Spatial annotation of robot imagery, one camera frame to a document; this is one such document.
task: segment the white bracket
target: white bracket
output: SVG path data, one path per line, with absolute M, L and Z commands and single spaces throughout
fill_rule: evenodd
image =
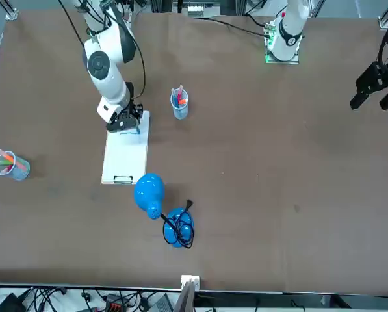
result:
M 193 282 L 195 291 L 200 291 L 200 276 L 199 275 L 181 275 L 181 289 L 186 283 Z
M 14 8 L 13 13 L 11 14 L 6 14 L 6 20 L 7 21 L 14 21 L 18 18 L 19 10 Z

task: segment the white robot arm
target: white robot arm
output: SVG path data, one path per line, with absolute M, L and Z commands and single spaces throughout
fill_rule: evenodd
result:
M 139 125 L 143 106 L 133 103 L 133 85 L 125 83 L 118 64 L 133 60 L 135 41 L 114 1 L 98 7 L 110 19 L 110 26 L 85 42 L 83 57 L 91 80 L 101 94 L 97 113 L 107 122 L 110 132 L 131 129 Z
M 275 20 L 276 34 L 269 51 L 278 60 L 286 62 L 296 54 L 302 31 L 310 14 L 309 0 L 288 0 L 285 16 Z

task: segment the pen holder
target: pen holder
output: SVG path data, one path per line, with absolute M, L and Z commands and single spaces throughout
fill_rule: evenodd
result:
M 184 119 L 188 116 L 188 93 L 185 89 L 182 89 L 181 99 L 185 99 L 187 102 L 185 104 L 179 105 L 174 94 L 170 94 L 170 104 L 172 105 L 172 110 L 174 111 L 174 116 L 177 119 Z
M 26 177 L 29 175 L 29 171 L 31 170 L 30 164 L 25 159 L 16 156 L 12 151 L 6 151 L 5 153 L 12 156 L 15 163 L 18 162 L 24 165 L 26 170 L 19 168 L 15 164 L 10 165 L 9 170 L 6 170 L 6 168 L 8 168 L 9 166 L 0 166 L 0 176 L 11 177 L 16 181 L 22 181 L 26 179 Z M 0 155 L 0 161 L 3 161 L 3 160 L 5 160 L 5 158 Z

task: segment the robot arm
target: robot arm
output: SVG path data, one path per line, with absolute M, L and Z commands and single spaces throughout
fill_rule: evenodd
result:
M 143 106 L 133 103 L 133 85 L 125 83 L 118 70 L 118 64 L 133 60 L 136 46 L 115 3 L 105 4 L 103 13 L 111 25 L 85 42 L 84 64 L 101 94 L 97 113 L 107 122 L 108 131 L 117 132 L 137 127 L 143 114 Z
M 388 30 L 380 44 L 377 60 L 358 77 L 356 80 L 357 94 L 350 101 L 352 109 L 358 109 L 370 94 L 388 88 L 388 63 L 383 61 L 383 50 L 388 46 Z M 388 93 L 380 100 L 380 107 L 388 109 Z
M 275 20 L 276 34 L 268 47 L 278 60 L 286 62 L 296 54 L 309 14 L 308 0 L 288 0 L 285 16 Z

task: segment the black cable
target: black cable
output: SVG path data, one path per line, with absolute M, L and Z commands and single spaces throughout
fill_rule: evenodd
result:
M 383 72 L 388 72 L 388 67 L 383 63 L 383 50 L 387 44 L 387 40 L 388 40 L 388 29 L 386 30 L 386 32 L 383 36 L 382 42 L 380 43 L 380 47 L 379 47 L 378 55 L 377 55 L 378 64 Z
M 91 308 L 90 305 L 88 304 L 88 299 L 87 299 L 87 296 L 86 296 L 86 295 L 89 296 L 89 294 L 87 294 L 87 293 L 85 292 L 85 290 L 83 289 L 83 291 L 82 291 L 82 293 L 81 293 L 81 297 L 84 298 L 85 304 L 87 305 L 87 308 L 88 308 L 89 312 L 91 312 L 91 311 L 92 311 L 92 308 Z
M 162 229 L 163 238 L 164 238 L 165 242 L 167 242 L 169 245 L 173 245 L 173 244 L 176 244 L 178 242 L 182 247 L 185 247 L 186 249 L 189 249 L 192 247 L 192 243 L 194 242 L 194 228 L 192 227 L 192 225 L 190 225 L 189 223 L 186 223 L 185 221 L 183 221 L 181 219 L 181 217 L 186 213 L 187 213 L 186 211 L 183 211 L 179 215 L 179 218 L 176 220 L 170 219 L 170 222 L 175 227 L 175 229 L 173 229 L 175 232 L 175 235 L 176 235 L 176 240 L 174 242 L 170 242 L 166 239 L 166 237 L 165 237 L 165 225 L 167 224 L 167 222 L 163 223 L 163 229 Z M 184 226 L 187 226 L 190 230 L 190 237 L 188 239 L 184 239 L 182 234 L 181 234 Z
M 88 10 L 88 15 L 90 15 L 92 18 L 94 18 L 96 21 L 98 21 L 99 23 L 103 23 L 103 18 L 100 16 L 100 14 L 97 13 L 96 10 L 94 10 L 94 7 L 91 5 L 91 2 L 87 1 L 86 4 L 94 11 L 94 13 L 96 13 L 96 16 L 100 19 L 100 21 L 98 21 L 95 17 L 93 17 L 93 15 L 91 15 L 90 11 Z
M 103 20 L 100 20 L 100 19 L 97 19 L 94 15 L 91 14 L 90 11 L 87 12 L 87 14 L 89 16 L 91 16 L 93 18 L 93 20 L 95 20 L 96 22 L 100 23 L 100 24 L 103 24 Z
M 9 11 L 8 11 L 7 8 L 2 4 L 2 2 L 0 2 L 0 5 L 1 5 L 1 7 L 6 11 L 7 14 L 11 15 L 11 13 L 9 13 Z
M 275 18 L 282 13 L 283 10 L 285 10 L 287 7 L 287 5 L 285 5 L 283 8 L 280 9 L 280 11 L 278 13 L 276 13 L 276 15 L 274 16 Z
M 38 312 L 38 309 L 36 308 L 36 299 L 37 299 L 37 295 L 38 294 L 38 289 L 35 290 L 35 295 L 34 295 L 34 298 L 33 298 L 33 307 L 35 308 L 35 312 Z
M 62 9 L 64 10 L 66 17 L 67 17 L 68 20 L 70 21 L 70 24 L 71 24 L 71 26 L 72 26 L 72 29 L 74 30 L 75 34 L 77 35 L 78 41 L 81 43 L 82 47 L 84 47 L 84 42 L 81 40 L 81 37 L 79 36 L 78 31 L 77 31 L 77 29 L 75 28 L 75 25 L 74 25 L 74 23 L 72 22 L 72 20 L 71 20 L 71 18 L 70 18 L 70 15 L 68 14 L 67 10 L 65 9 L 64 4 L 62 3 L 61 0 L 58 0 L 58 2 L 59 2 L 59 4 L 61 5 Z
M 251 18 L 252 19 L 252 21 L 257 25 L 257 26 L 260 26 L 260 27 L 265 27 L 265 24 L 266 23 L 264 23 L 264 24 L 260 24 L 258 21 L 256 21 L 255 19 L 254 19 L 254 17 L 253 16 L 251 16 L 250 14 L 246 14 L 246 16 L 248 16 L 249 18 Z
M 103 299 L 103 301 L 107 301 L 107 296 L 102 296 L 97 289 L 96 289 L 96 292 L 100 296 L 100 298 Z
M 32 292 L 32 287 L 27 289 L 26 291 L 23 292 L 20 296 L 18 296 L 18 300 L 20 302 L 25 301 L 25 299 L 28 297 L 28 295 Z
M 140 295 L 140 302 L 139 302 L 139 304 L 137 305 L 137 308 L 134 309 L 132 312 L 136 312 L 137 310 L 140 309 L 140 307 L 142 306 L 142 299 L 145 299 L 146 301 L 148 301 L 154 294 L 157 294 L 157 293 L 158 293 L 158 292 L 155 291 L 155 292 L 151 293 L 149 296 L 147 296 L 146 298 L 142 297 L 142 295 L 139 294 L 139 295 Z
M 44 289 L 44 294 L 46 294 L 46 298 L 45 298 L 45 302 L 49 303 L 49 305 L 51 306 L 51 309 L 53 312 L 57 312 L 57 310 L 53 307 L 52 305 L 52 301 L 51 301 L 51 296 L 52 294 L 57 291 L 56 289 L 54 291 L 52 291 L 51 294 L 49 294 L 49 291 L 47 289 Z
M 304 310 L 304 312 L 306 312 L 306 309 L 305 309 L 305 307 L 304 306 L 302 306 L 302 305 L 298 305 L 298 304 L 296 304 L 296 302 L 295 302 L 295 300 L 291 300 L 291 306 L 292 307 L 299 307 L 299 308 L 301 308 L 301 309 L 303 309 Z
M 86 305 L 87 305 L 87 308 L 88 308 L 89 312 L 91 312 L 91 311 L 92 311 L 92 308 L 91 308 L 90 305 L 88 304 L 87 299 L 84 298 L 84 301 L 85 301 L 85 303 L 86 303 Z
M 7 0 L 3 0 L 6 4 L 7 4 L 7 6 L 14 12 L 14 9 L 13 9 L 13 7 L 12 7 L 12 5 L 7 1 Z
M 260 0 L 255 6 L 253 6 L 251 9 L 249 9 L 249 11 L 247 11 L 244 15 L 247 15 L 249 14 L 252 10 L 254 10 L 255 8 L 257 8 L 259 5 L 263 4 L 265 5 L 267 2 L 267 0 Z
M 121 5 L 122 5 L 122 10 L 123 10 L 123 12 L 122 12 L 122 18 L 124 19 L 124 6 L 123 6 L 123 3 L 120 3 Z
M 132 300 L 132 299 L 136 296 L 136 299 L 135 299 L 134 304 L 133 304 L 133 305 L 127 304 L 127 307 L 132 308 L 132 307 L 135 307 L 135 306 L 136 306 L 136 303 L 137 303 L 137 296 L 138 296 L 138 295 L 139 295 L 140 297 L 142 297 L 142 295 L 141 295 L 139 292 L 136 292 L 134 296 L 130 297 L 130 298 L 128 299 L 128 301 L 126 301 L 126 304 L 127 304 L 128 302 L 130 302 L 130 300 Z
M 123 309 L 124 309 L 124 300 L 123 300 L 123 296 L 122 296 L 122 291 L 121 290 L 119 290 L 118 291 L 118 293 L 120 294 L 120 300 L 122 301 L 122 307 L 123 307 Z
M 125 26 L 122 25 L 122 23 L 119 23 L 116 19 L 114 19 L 107 11 L 104 12 L 105 14 L 107 14 L 107 16 L 109 18 L 111 18 L 113 21 L 115 21 L 117 23 L 117 25 L 119 25 L 125 33 L 128 33 L 129 31 L 127 30 L 127 28 Z M 133 38 L 133 36 L 131 34 L 129 34 L 130 38 L 132 39 L 133 43 L 135 44 L 136 48 L 138 49 L 139 51 L 139 54 L 140 54 L 140 59 L 142 61 L 142 67 L 143 67 L 143 88 L 142 88 L 142 91 L 140 91 L 140 93 L 136 96 L 133 96 L 132 99 L 135 99 L 135 98 L 138 98 L 139 96 L 141 96 L 143 93 L 144 93 L 144 89 L 146 88 L 146 69 L 144 67 L 144 59 L 143 59 L 143 55 L 142 55 L 142 50 L 140 50 L 140 47 L 139 45 L 137 44 L 137 41 L 136 39 Z
M 230 23 L 226 23 L 224 21 L 219 21 L 219 20 L 213 20 L 212 18 L 200 18 L 201 20 L 207 20 L 207 21 L 216 21 L 217 23 L 221 23 L 221 24 L 224 24 L 224 25 L 227 25 L 227 26 L 230 26 L 232 28 L 236 28 L 240 31 L 244 31 L 246 33 L 249 33 L 249 34 L 254 34 L 256 36 L 260 36 L 260 37 L 263 37 L 263 38 L 267 38 L 267 39 L 270 39 L 270 36 L 268 34 L 259 34 L 258 32 L 254 32 L 254 31 L 248 31 L 247 29 L 244 29 L 244 28 L 241 28 L 239 26 L 235 26 L 235 25 L 232 25 Z

